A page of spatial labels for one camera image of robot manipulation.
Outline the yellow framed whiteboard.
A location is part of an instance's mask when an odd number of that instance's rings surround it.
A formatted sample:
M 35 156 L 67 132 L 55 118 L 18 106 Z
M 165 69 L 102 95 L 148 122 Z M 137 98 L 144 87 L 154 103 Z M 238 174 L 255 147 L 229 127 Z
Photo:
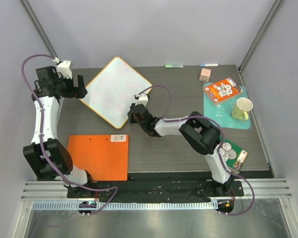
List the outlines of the yellow framed whiteboard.
M 113 58 L 87 85 L 87 95 L 81 99 L 115 129 L 128 120 L 127 113 L 135 95 L 152 84 L 122 58 Z

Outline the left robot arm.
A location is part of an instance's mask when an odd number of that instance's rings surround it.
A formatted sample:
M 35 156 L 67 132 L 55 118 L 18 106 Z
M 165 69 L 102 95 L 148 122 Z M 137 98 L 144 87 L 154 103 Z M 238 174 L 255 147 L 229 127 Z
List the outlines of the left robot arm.
M 58 114 L 63 98 L 82 99 L 87 95 L 83 76 L 74 86 L 70 61 L 36 70 L 32 100 L 36 109 L 35 130 L 31 144 L 23 147 L 23 155 L 38 180 L 66 182 L 68 194 L 90 198 L 96 186 L 86 170 L 74 166 L 70 153 L 57 136 Z

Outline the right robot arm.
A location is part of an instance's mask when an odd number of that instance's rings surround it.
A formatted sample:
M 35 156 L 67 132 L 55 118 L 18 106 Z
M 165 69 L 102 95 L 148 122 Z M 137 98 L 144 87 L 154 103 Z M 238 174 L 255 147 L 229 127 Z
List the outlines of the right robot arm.
M 208 118 L 192 112 L 184 118 L 164 120 L 150 114 L 143 104 L 132 104 L 128 117 L 130 123 L 137 123 L 151 137 L 183 136 L 194 151 L 206 159 L 215 192 L 221 196 L 231 192 L 234 177 L 220 152 L 223 134 Z

